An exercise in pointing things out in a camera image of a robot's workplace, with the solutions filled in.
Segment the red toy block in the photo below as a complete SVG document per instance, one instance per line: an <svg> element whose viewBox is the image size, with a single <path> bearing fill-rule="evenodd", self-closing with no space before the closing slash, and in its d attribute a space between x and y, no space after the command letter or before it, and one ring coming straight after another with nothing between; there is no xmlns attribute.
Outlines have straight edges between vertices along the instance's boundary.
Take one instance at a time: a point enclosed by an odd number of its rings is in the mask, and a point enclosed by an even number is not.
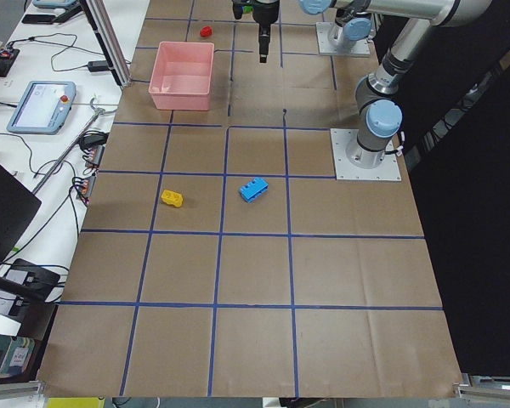
<svg viewBox="0 0 510 408"><path fill-rule="evenodd" d="M209 25L203 26L200 29L200 36L203 38L210 37L212 34L213 34L213 29Z"/></svg>

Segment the blue toy block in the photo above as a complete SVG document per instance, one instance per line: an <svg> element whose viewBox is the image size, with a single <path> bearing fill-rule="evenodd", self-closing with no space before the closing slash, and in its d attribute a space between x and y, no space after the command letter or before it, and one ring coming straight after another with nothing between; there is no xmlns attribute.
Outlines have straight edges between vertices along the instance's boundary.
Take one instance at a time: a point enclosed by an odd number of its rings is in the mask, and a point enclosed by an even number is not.
<svg viewBox="0 0 510 408"><path fill-rule="evenodd" d="M259 196L265 193L269 188L266 180L260 177L253 178L247 184L239 188L241 198L248 203L255 201Z"/></svg>

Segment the yellow toy block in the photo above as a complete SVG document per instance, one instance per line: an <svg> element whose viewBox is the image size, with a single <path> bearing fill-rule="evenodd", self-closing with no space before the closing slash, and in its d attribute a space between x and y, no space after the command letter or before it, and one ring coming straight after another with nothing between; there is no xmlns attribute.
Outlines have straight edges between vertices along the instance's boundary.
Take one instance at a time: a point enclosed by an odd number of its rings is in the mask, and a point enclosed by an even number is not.
<svg viewBox="0 0 510 408"><path fill-rule="evenodd" d="M176 191L164 190L161 193L161 201L168 206L180 208L183 206L184 197L181 193Z"/></svg>

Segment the pink plastic box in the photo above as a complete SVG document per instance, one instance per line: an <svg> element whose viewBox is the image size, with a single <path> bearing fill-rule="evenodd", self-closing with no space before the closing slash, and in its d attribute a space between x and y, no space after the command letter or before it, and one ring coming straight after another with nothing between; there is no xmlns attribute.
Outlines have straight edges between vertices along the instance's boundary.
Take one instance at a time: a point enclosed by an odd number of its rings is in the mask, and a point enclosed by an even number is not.
<svg viewBox="0 0 510 408"><path fill-rule="evenodd" d="M212 42L159 43L148 88L158 110L210 109L214 50Z"/></svg>

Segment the black power adapter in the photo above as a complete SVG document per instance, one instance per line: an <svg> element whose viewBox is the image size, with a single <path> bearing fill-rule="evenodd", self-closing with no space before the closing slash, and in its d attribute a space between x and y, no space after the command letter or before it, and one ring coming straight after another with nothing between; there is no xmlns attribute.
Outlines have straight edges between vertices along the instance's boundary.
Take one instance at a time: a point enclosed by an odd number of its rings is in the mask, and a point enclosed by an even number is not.
<svg viewBox="0 0 510 408"><path fill-rule="evenodd" d="M92 60L87 63L89 72L108 71L110 68L105 60Z"/></svg>

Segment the blue teach pendant tablet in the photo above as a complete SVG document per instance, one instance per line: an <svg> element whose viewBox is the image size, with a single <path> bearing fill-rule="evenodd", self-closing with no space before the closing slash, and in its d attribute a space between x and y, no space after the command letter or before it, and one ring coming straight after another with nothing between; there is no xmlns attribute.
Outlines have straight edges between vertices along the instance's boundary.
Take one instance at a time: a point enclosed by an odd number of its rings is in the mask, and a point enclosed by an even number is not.
<svg viewBox="0 0 510 408"><path fill-rule="evenodd" d="M17 134L56 134L65 124L77 94L70 81L30 81L7 130Z"/></svg>

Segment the black phone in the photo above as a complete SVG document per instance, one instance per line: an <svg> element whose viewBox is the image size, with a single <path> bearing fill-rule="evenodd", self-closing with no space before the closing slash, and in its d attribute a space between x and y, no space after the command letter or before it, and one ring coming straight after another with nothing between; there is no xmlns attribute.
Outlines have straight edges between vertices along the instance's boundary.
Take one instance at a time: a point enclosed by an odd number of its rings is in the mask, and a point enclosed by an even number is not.
<svg viewBox="0 0 510 408"><path fill-rule="evenodd" d="M54 23L55 18L54 14L25 14L21 23L27 25L50 25Z"/></svg>

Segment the black monitor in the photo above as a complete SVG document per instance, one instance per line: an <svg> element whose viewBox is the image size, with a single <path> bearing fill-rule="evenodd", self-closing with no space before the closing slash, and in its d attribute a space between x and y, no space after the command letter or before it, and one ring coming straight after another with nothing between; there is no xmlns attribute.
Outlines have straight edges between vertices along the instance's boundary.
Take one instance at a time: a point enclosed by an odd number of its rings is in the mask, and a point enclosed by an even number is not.
<svg viewBox="0 0 510 408"><path fill-rule="evenodd" d="M0 165L0 263L34 219L41 201Z"/></svg>

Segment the aluminium frame post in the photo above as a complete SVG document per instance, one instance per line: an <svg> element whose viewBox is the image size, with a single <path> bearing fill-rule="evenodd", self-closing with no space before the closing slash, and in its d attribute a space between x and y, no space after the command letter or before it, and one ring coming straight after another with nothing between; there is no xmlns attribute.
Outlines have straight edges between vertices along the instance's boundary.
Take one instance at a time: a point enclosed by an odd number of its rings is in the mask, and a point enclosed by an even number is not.
<svg viewBox="0 0 510 408"><path fill-rule="evenodd" d="M130 71L104 2L101 0L80 0L79 3L102 49L116 85L120 89L130 86L132 82Z"/></svg>

